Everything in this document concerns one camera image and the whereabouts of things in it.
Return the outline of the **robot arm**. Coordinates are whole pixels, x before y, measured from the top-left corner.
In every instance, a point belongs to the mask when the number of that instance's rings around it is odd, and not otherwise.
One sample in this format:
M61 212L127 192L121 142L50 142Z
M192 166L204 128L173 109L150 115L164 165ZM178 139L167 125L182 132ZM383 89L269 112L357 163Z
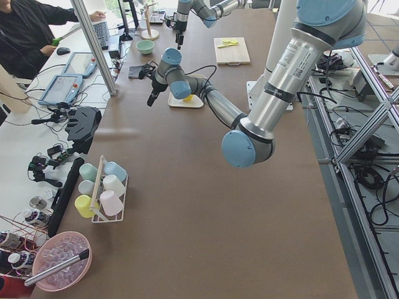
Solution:
M273 130L327 50L360 45L365 37L366 1L298 1L291 39L249 113L243 113L208 79L181 68L181 52L167 48L156 67L145 65L141 78L152 81L148 105L169 90L177 99L198 96L229 127L221 148L225 160L246 168L269 159L275 148Z
M203 0L185 0L178 1L178 7L175 18L175 42L177 49L180 50L183 45L184 32L188 25L188 18L191 11L196 14L207 27L213 27L216 21L227 16L235 9L245 7L245 0L225 0L214 6L208 7Z

